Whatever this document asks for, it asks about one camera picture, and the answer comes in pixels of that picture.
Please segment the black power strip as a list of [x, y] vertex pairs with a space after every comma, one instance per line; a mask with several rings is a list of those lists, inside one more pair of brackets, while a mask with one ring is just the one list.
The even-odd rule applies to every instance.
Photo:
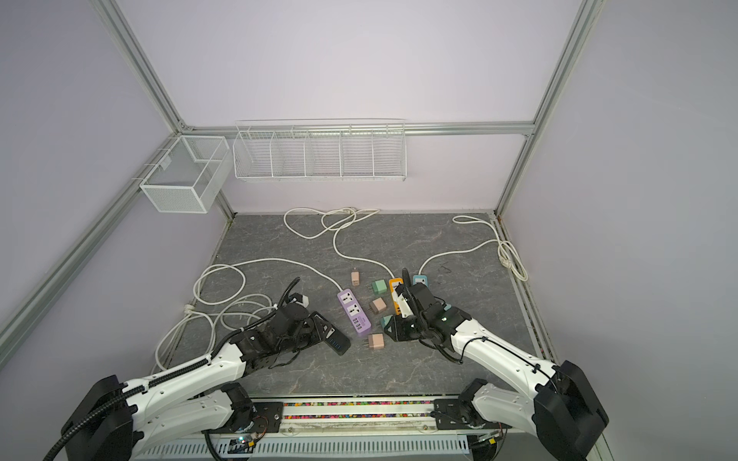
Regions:
[[350, 339], [320, 313], [314, 312], [311, 317], [320, 339], [340, 357], [345, 355], [351, 347]]

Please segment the teal power strip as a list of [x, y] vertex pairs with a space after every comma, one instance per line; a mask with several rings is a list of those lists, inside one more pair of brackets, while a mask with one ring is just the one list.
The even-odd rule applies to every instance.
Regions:
[[426, 286], [429, 285], [428, 277], [425, 275], [413, 275], [412, 276], [412, 283], [413, 284], [424, 284]]

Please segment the purple power strip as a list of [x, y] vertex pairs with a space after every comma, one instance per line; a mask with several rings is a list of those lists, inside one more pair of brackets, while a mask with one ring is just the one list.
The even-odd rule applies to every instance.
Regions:
[[353, 291], [351, 289], [342, 290], [336, 297], [356, 333], [358, 335], [369, 334], [372, 330], [372, 324]]

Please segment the orange power strip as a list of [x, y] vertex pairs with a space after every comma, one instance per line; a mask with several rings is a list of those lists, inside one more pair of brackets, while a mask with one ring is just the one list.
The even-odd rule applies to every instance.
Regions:
[[401, 285], [403, 284], [403, 280], [400, 278], [391, 279], [389, 281], [389, 285], [391, 288], [391, 297], [392, 297], [392, 290], [396, 289], [398, 293], [402, 293], [403, 289], [401, 288]]

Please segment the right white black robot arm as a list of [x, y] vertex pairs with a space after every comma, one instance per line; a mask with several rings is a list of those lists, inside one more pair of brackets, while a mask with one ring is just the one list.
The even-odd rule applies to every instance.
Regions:
[[469, 426], [499, 423], [535, 436], [557, 460], [584, 460], [609, 424], [607, 411], [585, 372], [527, 353], [492, 333], [471, 314], [450, 307], [409, 272], [394, 288], [407, 315], [384, 332], [395, 342], [418, 341], [451, 363], [474, 361], [508, 388], [474, 380], [459, 395], [459, 420]]

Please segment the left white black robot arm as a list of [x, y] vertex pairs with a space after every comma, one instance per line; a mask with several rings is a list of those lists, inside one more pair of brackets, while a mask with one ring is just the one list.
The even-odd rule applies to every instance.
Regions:
[[167, 371], [123, 382], [98, 380], [46, 453], [54, 460], [129, 460], [194, 433], [265, 432], [267, 418], [240, 380], [290, 365], [302, 351], [336, 337], [336, 328], [290, 282], [265, 317], [237, 328], [211, 351]]

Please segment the small white mesh basket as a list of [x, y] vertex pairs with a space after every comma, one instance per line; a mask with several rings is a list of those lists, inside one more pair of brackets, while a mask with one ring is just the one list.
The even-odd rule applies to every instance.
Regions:
[[178, 136], [140, 189], [160, 213], [206, 214], [232, 171], [231, 146], [224, 136]]

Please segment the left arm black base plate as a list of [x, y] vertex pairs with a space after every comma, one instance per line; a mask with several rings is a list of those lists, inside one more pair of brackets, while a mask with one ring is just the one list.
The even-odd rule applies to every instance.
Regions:
[[247, 409], [234, 410], [226, 423], [209, 432], [225, 433], [276, 433], [280, 430], [284, 413], [282, 401], [257, 401]]

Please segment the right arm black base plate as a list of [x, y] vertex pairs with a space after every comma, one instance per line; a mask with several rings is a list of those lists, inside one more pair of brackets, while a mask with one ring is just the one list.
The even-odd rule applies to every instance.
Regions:
[[470, 403], [463, 403], [459, 398], [436, 399], [430, 413], [435, 425], [440, 430], [462, 429], [509, 429], [510, 426], [500, 422], [484, 420]]

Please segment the aluminium mounting rail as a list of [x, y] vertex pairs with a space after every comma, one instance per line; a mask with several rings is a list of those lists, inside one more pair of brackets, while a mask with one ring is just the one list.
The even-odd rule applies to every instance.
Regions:
[[[457, 398], [463, 403], [470, 403], [484, 420], [523, 430], [540, 440], [552, 436], [557, 441], [564, 439], [568, 433], [578, 434], [572, 421], [565, 419], [564, 426], [558, 429], [553, 417], [546, 416], [542, 408], [536, 409], [530, 401], [524, 401], [514, 393], [500, 390], [496, 397], [483, 397], [478, 405], [463, 396]], [[369, 401], [283, 401], [282, 424], [276, 433], [344, 426], [351, 429], [378, 426], [383, 430], [440, 430], [431, 415], [434, 400], [387, 398]], [[226, 423], [234, 410], [247, 409], [251, 403], [254, 402], [245, 400], [239, 403], [236, 396], [215, 391], [207, 396], [185, 401], [157, 416], [145, 416], [142, 411], [138, 411], [134, 415], [134, 452], [140, 453], [190, 434], [218, 428]]]

